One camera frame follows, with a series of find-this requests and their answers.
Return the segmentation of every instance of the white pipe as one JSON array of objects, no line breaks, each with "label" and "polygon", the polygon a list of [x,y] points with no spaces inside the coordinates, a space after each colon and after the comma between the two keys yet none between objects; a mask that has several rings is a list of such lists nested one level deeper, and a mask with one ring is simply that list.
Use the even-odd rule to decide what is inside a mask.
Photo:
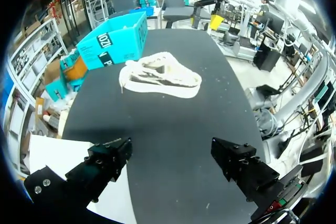
[{"label": "white pipe", "polygon": [[293,111],[295,111],[312,96],[312,94],[317,90],[322,81],[325,79],[328,68],[329,57],[325,56],[321,59],[314,73],[311,75],[302,89],[300,89],[300,91],[274,115],[279,123],[282,120],[286,121],[287,118],[293,114]]}]

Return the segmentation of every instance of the cable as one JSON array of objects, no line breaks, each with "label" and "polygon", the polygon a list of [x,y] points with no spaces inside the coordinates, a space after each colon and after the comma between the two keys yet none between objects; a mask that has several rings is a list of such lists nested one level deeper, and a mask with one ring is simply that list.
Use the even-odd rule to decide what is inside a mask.
[{"label": "cable", "polygon": [[249,224],[259,224],[265,221],[265,219],[271,218],[272,216],[274,216],[275,214],[281,213],[281,212],[287,212],[287,214],[289,215],[289,217],[296,223],[296,224],[300,224],[300,219],[299,217],[297,217],[293,211],[289,208],[281,208],[279,210],[275,210],[273,212],[270,212],[269,214],[266,214],[264,216],[261,216],[260,218],[251,221]]},{"label": "cable", "polygon": [[[314,121],[312,122],[312,126],[314,126],[314,125],[316,124],[316,122],[317,122],[319,116],[320,116],[320,115],[323,113],[323,111],[326,109],[326,107],[328,106],[328,103],[331,101],[331,99],[332,99],[332,97],[334,96],[335,92],[336,92],[336,89],[334,89],[334,90],[331,92],[329,98],[327,99],[327,101],[325,102],[324,106],[323,106],[322,109],[320,110],[320,113],[316,116],[316,118],[315,118]],[[313,129],[313,127],[311,127],[311,128],[309,129],[309,131],[308,131],[306,137],[304,138],[303,143],[302,143],[302,145],[301,145],[301,147],[300,147],[300,152],[299,152],[299,155],[298,155],[298,163],[300,162],[300,156],[301,156],[301,153],[302,153],[302,150],[303,150],[303,146],[304,146],[304,144],[306,143],[306,141],[307,141],[307,139],[308,139],[308,135],[310,135],[312,129]]]}]

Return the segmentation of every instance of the wire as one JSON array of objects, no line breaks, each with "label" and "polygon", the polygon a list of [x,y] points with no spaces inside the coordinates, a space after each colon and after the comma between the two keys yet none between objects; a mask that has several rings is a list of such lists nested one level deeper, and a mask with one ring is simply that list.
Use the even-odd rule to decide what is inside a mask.
[{"label": "wire", "polygon": [[300,224],[300,219],[299,217],[297,217],[293,211],[289,208],[281,208],[279,210],[275,210],[273,212],[270,212],[269,214],[266,214],[264,216],[261,216],[260,218],[251,221],[249,224],[259,224],[265,221],[265,219],[271,218],[272,216],[274,216],[275,214],[281,213],[281,212],[287,212],[287,214],[289,215],[289,217],[296,223],[296,224]]}]

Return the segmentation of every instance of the tabletop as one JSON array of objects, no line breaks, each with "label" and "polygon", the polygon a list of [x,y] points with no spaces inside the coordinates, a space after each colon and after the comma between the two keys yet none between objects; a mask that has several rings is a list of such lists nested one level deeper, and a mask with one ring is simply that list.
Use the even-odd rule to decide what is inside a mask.
[{"label": "tabletop", "polygon": [[133,139],[127,173],[138,224],[249,223],[256,205],[246,202],[211,156],[216,136],[249,143],[265,160],[253,112],[235,73],[205,31],[150,30],[143,56],[161,51],[202,77],[194,98],[121,93],[118,77],[124,64],[96,69],[71,107],[63,138],[93,143]]}]

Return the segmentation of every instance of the white sneaker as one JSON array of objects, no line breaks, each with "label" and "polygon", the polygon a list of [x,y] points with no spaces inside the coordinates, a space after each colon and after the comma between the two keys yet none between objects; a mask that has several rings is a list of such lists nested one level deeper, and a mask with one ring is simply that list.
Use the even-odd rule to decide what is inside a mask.
[{"label": "white sneaker", "polygon": [[181,65],[169,52],[159,52],[138,62],[128,60],[125,64],[119,74],[121,91],[126,88],[192,98],[200,90],[201,76]]}]

